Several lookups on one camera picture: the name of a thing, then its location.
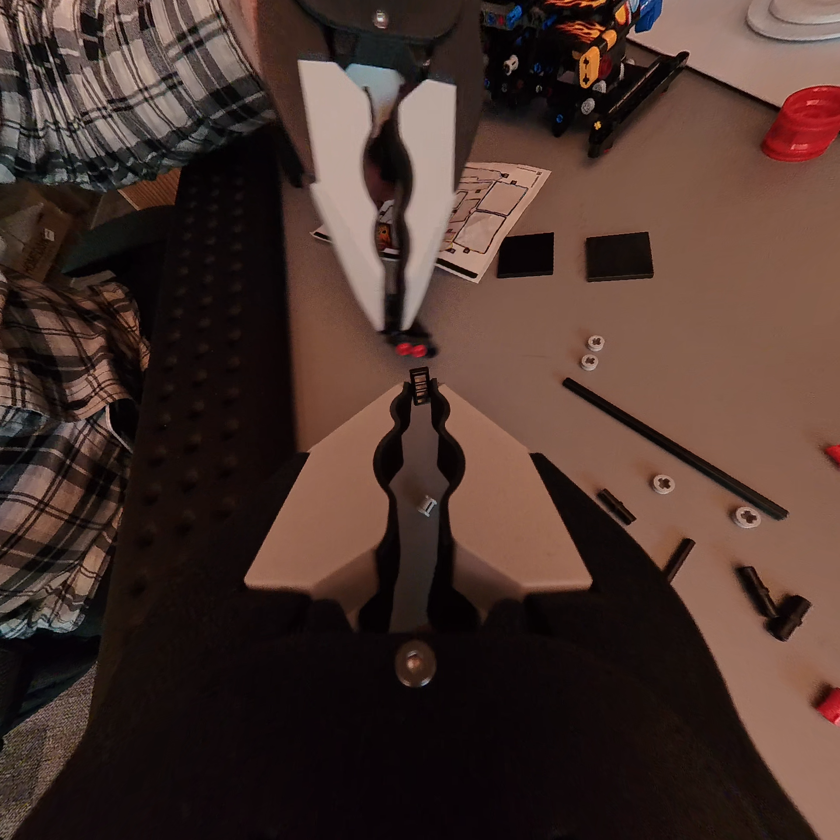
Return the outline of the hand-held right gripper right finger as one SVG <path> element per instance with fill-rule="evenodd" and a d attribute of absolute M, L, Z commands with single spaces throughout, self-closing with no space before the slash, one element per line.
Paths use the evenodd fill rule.
<path fill-rule="evenodd" d="M 473 629 L 499 602 L 586 592 L 592 577 L 529 450 L 457 395 L 429 387 L 437 469 L 436 629 Z"/>

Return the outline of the black angled connector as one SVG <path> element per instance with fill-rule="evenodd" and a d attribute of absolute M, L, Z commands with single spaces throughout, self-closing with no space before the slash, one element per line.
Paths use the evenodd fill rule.
<path fill-rule="evenodd" d="M 788 595 L 781 602 L 776 602 L 755 568 L 742 565 L 735 571 L 744 593 L 764 620 L 766 632 L 781 642 L 787 642 L 803 624 L 812 602 L 801 595 Z"/>

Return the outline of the long black axle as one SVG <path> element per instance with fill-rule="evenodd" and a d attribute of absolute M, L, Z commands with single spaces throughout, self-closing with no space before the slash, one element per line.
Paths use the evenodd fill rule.
<path fill-rule="evenodd" d="M 565 377 L 561 384 L 564 389 L 580 397 L 584 402 L 614 419 L 619 424 L 634 431 L 635 434 L 647 440 L 649 443 L 675 457 L 684 465 L 692 468 L 742 501 L 747 502 L 748 505 L 769 516 L 771 519 L 783 521 L 789 517 L 789 511 L 782 505 L 759 493 L 756 489 L 751 488 L 734 476 L 731 476 L 725 470 L 716 467 L 706 459 L 692 453 L 683 445 L 678 444 L 675 440 L 645 424 L 635 416 L 585 387 L 583 384 L 570 377 Z"/>

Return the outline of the grey desk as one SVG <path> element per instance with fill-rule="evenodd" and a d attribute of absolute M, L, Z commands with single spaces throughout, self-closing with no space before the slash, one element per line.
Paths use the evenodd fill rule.
<path fill-rule="evenodd" d="M 469 159 L 545 166 L 517 235 L 554 233 L 552 276 L 478 284 L 435 272 L 421 320 L 436 377 L 593 497 L 675 578 L 752 739 L 820 838 L 838 838 L 838 142 L 768 159 L 771 108 L 685 71 L 598 161 L 556 139 L 539 105 L 487 102 Z M 588 282 L 585 239 L 649 232 L 652 279 Z M 604 349 L 587 339 L 600 334 Z M 584 371 L 584 354 L 599 364 Z M 747 502 L 562 387 L 570 377 L 786 508 L 752 530 Z M 661 496 L 650 480 L 667 474 Z M 812 608 L 787 642 L 764 629 L 736 568 Z"/>

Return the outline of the red round cup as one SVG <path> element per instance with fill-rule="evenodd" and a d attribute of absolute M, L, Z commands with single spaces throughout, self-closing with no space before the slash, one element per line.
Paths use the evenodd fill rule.
<path fill-rule="evenodd" d="M 784 101 L 761 150 L 776 161 L 809 161 L 824 154 L 838 132 L 839 86 L 807 87 Z"/>

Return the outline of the white round base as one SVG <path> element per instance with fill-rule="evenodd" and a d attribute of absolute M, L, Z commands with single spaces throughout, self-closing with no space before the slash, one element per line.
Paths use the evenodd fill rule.
<path fill-rule="evenodd" d="M 752 1 L 747 24 L 769 39 L 814 43 L 839 38 L 838 1 Z"/>

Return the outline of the black toy vehicle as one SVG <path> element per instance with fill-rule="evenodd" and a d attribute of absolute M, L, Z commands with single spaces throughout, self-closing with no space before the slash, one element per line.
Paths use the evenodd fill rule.
<path fill-rule="evenodd" d="M 494 102 L 517 109 L 543 98 L 552 133 L 589 128 L 587 155 L 607 154 L 625 124 L 666 92 L 689 52 L 640 66 L 627 39 L 661 14 L 654 1 L 481 2 L 485 88 Z"/>

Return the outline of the white flat board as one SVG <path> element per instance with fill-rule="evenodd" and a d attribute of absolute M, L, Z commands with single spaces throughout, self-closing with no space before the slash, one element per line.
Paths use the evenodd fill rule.
<path fill-rule="evenodd" d="M 660 54 L 689 52 L 689 67 L 764 102 L 839 84 L 839 38 L 791 43 L 758 35 L 748 1 L 667 1 L 655 25 L 633 41 Z"/>

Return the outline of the white instruction sheet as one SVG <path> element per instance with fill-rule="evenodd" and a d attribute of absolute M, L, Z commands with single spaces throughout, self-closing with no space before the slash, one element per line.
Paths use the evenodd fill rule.
<path fill-rule="evenodd" d="M 474 163 L 463 170 L 436 266 L 479 282 L 551 171 L 525 164 Z"/>

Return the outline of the black studded mat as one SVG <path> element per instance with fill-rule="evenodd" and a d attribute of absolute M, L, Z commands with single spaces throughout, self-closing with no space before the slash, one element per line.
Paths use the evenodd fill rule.
<path fill-rule="evenodd" d="M 298 452 L 280 171 L 270 133 L 187 166 L 171 210 L 99 660 L 163 603 L 241 585 L 260 492 Z"/>

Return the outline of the plaid shirt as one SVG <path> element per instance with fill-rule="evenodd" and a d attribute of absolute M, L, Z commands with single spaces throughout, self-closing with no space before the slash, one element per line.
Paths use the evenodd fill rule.
<path fill-rule="evenodd" d="M 275 118 L 239 2 L 2 2 L 2 183 L 99 193 L 189 165 Z M 1 279 L 1 634 L 71 634 L 117 547 L 138 305 Z"/>

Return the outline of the black square tile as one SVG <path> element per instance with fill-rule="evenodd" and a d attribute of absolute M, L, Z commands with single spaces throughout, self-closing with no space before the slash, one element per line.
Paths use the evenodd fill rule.
<path fill-rule="evenodd" d="M 511 235 L 498 250 L 497 278 L 551 277 L 554 233 Z"/>
<path fill-rule="evenodd" d="M 584 257 L 588 282 L 652 279 L 655 275 L 649 232 L 588 237 Z"/>

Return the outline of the flame-printed black toy panel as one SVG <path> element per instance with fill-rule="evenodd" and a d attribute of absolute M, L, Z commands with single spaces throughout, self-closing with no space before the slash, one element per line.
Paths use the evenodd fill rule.
<path fill-rule="evenodd" d="M 396 234 L 393 226 L 394 201 L 386 200 L 379 208 L 376 219 L 374 238 L 378 252 L 384 259 L 396 260 Z M 433 359 L 438 354 L 438 347 L 433 342 L 431 334 L 425 330 L 420 321 L 415 320 L 406 330 L 385 327 L 380 331 L 394 350 L 396 355 L 403 358 Z"/>

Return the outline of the short black axle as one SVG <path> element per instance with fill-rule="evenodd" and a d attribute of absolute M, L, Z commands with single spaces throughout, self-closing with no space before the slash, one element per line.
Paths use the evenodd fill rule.
<path fill-rule="evenodd" d="M 684 562 L 695 548 L 696 542 L 693 539 L 683 538 L 670 557 L 663 569 L 663 574 L 668 583 L 672 583 Z"/>

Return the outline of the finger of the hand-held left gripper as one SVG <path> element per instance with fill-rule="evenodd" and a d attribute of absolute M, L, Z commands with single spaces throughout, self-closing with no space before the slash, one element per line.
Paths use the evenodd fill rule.
<path fill-rule="evenodd" d="M 359 64 L 344 70 L 325 59 L 299 59 L 297 67 L 315 170 L 311 196 L 353 295 L 380 332 L 385 267 L 364 154 L 394 104 L 394 70 Z"/>
<path fill-rule="evenodd" d="M 401 330 L 425 298 L 455 199 L 456 87 L 424 80 L 400 103 L 396 127 L 408 159 L 408 186 L 397 210 L 403 283 Z"/>

